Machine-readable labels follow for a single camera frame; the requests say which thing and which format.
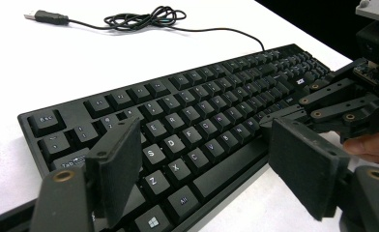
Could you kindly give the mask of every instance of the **black cable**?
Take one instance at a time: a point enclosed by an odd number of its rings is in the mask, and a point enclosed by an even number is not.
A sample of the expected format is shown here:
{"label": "black cable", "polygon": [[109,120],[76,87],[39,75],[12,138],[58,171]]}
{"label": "black cable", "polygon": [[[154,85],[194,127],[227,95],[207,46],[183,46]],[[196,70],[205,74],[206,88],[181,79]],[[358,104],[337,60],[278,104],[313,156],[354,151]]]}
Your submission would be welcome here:
{"label": "black cable", "polygon": [[116,15],[108,16],[104,19],[104,22],[108,26],[104,26],[104,27],[90,25],[85,22],[69,19],[65,15],[48,13],[45,11],[37,11],[34,14],[25,14],[24,16],[28,19],[33,19],[38,22],[46,22],[46,23],[55,24],[55,25],[67,25],[69,24],[69,22],[71,22],[71,23],[82,25],[82,26],[90,27],[96,30],[117,30],[121,32],[136,32],[148,26],[154,26],[154,27],[159,27],[159,28],[169,28],[169,29],[184,31],[184,32],[232,31],[232,32],[236,32],[244,36],[247,36],[253,40],[256,40],[261,45],[262,50],[265,50],[264,45],[257,38],[236,29],[218,27],[218,28],[193,30],[193,29],[174,27],[173,25],[178,20],[183,20],[187,18],[187,14],[183,11],[173,10],[170,7],[164,7],[164,6],[159,6],[155,8],[151,14],[116,14]]}

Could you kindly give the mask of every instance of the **white surface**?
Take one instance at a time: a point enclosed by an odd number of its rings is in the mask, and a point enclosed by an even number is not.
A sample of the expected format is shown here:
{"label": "white surface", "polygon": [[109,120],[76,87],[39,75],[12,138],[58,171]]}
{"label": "white surface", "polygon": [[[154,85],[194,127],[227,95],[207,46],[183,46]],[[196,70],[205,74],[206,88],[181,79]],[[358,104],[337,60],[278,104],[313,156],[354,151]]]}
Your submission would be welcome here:
{"label": "white surface", "polygon": [[[231,27],[251,33],[266,48],[297,44],[332,70],[350,62],[252,0],[0,1],[0,214],[34,199],[41,183],[18,114],[260,50],[257,42],[232,32],[120,35],[23,17],[46,10],[103,25],[105,16],[146,14],[159,5],[187,13],[179,27]],[[313,220],[271,169],[248,183],[203,231],[338,230],[339,215]]]}

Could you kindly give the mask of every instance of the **black keyboard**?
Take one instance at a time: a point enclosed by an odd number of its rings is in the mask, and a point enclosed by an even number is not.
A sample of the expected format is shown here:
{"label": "black keyboard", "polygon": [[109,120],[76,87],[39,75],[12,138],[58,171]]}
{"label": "black keyboard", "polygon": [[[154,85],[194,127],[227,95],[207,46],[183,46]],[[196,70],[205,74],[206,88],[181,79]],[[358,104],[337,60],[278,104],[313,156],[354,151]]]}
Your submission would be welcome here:
{"label": "black keyboard", "polygon": [[45,176],[83,165],[112,125],[138,117],[143,166],[119,229],[182,231],[267,163],[260,120],[298,103],[329,71],[290,44],[23,113],[18,121]]}

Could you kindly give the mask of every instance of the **human hand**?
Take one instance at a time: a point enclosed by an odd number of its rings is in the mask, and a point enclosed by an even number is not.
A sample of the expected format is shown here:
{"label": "human hand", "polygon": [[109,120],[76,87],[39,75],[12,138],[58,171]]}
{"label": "human hand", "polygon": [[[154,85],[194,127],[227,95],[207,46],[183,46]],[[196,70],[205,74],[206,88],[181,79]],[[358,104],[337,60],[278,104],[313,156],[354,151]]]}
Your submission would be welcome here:
{"label": "human hand", "polygon": [[343,143],[343,150],[363,160],[379,163],[379,132],[348,139]]}

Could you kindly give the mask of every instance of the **usb plug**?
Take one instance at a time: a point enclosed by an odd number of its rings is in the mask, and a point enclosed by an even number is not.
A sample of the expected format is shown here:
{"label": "usb plug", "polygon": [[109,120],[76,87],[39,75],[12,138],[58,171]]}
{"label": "usb plug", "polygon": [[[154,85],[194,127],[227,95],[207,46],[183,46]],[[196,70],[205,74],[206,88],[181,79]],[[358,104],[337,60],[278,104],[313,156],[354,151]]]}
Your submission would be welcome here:
{"label": "usb plug", "polygon": [[38,22],[45,22],[54,25],[69,24],[69,18],[67,16],[45,11],[30,12],[29,14],[25,14],[24,17],[27,19],[36,20]]}

